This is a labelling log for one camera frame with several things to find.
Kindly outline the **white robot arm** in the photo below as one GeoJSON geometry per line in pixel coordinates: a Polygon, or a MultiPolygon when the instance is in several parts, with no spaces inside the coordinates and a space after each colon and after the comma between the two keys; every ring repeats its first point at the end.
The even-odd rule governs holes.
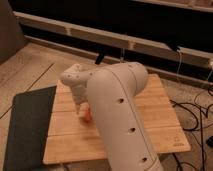
{"type": "Polygon", "coordinates": [[[76,105],[89,104],[112,171],[163,171],[134,102],[148,81],[142,64],[118,63],[88,71],[75,64],[60,80],[72,90],[76,105]]]}

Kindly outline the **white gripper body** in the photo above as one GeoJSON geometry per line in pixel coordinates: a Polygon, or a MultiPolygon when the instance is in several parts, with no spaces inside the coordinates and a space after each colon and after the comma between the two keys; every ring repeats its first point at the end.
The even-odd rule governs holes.
{"type": "Polygon", "coordinates": [[[78,85],[78,86],[71,87],[70,90],[72,92],[72,98],[75,103],[76,112],[79,113],[80,106],[83,103],[88,103],[86,88],[82,85],[78,85]]]}

